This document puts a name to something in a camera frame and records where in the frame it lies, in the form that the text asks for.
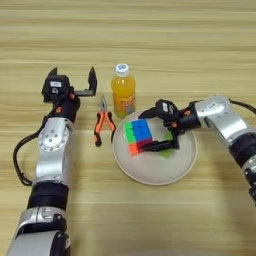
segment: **plastic bottle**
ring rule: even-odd
[[[127,64],[116,66],[116,75],[111,82],[115,114],[124,118],[135,111],[136,81]]]

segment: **black cable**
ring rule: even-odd
[[[247,103],[244,103],[244,102],[240,102],[240,101],[235,101],[235,100],[231,100],[229,99],[229,101],[232,103],[232,104],[235,104],[235,105],[238,105],[238,106],[241,106],[241,107],[244,107],[250,111],[252,111],[255,115],[256,115],[256,108],[252,105],[249,105]]]
[[[39,133],[42,131],[42,129],[44,128],[47,120],[49,117],[52,116],[52,114],[56,111],[57,107],[59,107],[59,103],[55,105],[55,107],[49,112],[49,114],[47,116],[44,117],[43,119],[43,122],[40,126],[40,128],[33,134],[31,135],[28,135],[27,137],[23,138],[17,145],[16,147],[14,148],[14,151],[13,151],[13,164],[14,164],[14,168],[16,170],[16,173],[19,177],[19,180],[20,182],[24,185],[24,186],[32,186],[32,181],[29,180],[28,178],[26,178],[24,172],[21,171],[20,167],[19,167],[19,164],[18,164],[18,158],[17,158],[17,155],[18,155],[18,152],[20,150],[20,148],[22,146],[24,146],[26,143],[28,143],[29,141],[35,139],[38,137]]]

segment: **white plate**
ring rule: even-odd
[[[197,143],[189,131],[179,136],[180,149],[166,159],[157,152],[143,152],[131,156],[123,124],[134,121],[142,111],[125,118],[117,127],[113,138],[113,153],[117,164],[132,179],[148,185],[166,185],[178,181],[192,168],[197,156]],[[163,140],[167,129],[159,118],[148,119],[153,140]]]

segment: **red pliers handle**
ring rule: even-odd
[[[116,125],[113,122],[111,112],[97,113],[97,123],[96,123],[95,129],[94,129],[94,140],[95,140],[95,145],[97,147],[100,147],[101,144],[102,144],[101,137],[100,137],[100,131],[102,129],[103,122],[104,122],[105,118],[107,120],[107,123],[108,123],[108,126],[109,126],[110,130],[112,131],[112,133],[111,133],[111,142],[113,141],[113,137],[114,137],[114,134],[115,134],[115,131],[116,131]]]

